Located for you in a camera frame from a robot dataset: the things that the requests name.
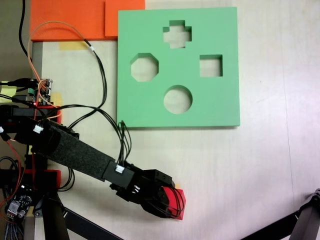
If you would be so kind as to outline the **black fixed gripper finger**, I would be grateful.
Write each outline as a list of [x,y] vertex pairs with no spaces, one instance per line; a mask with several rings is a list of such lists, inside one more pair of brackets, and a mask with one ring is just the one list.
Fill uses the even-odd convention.
[[162,218],[162,219],[174,219],[175,215],[173,211],[169,209],[166,204],[163,204],[159,201],[151,201],[151,200],[142,200],[140,205],[143,210],[146,212]]

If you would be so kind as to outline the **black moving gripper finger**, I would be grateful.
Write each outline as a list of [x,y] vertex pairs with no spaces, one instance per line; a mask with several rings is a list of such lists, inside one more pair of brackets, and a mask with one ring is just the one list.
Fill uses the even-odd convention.
[[170,207],[173,203],[173,193],[167,186],[160,186],[157,190],[157,199],[166,207]]

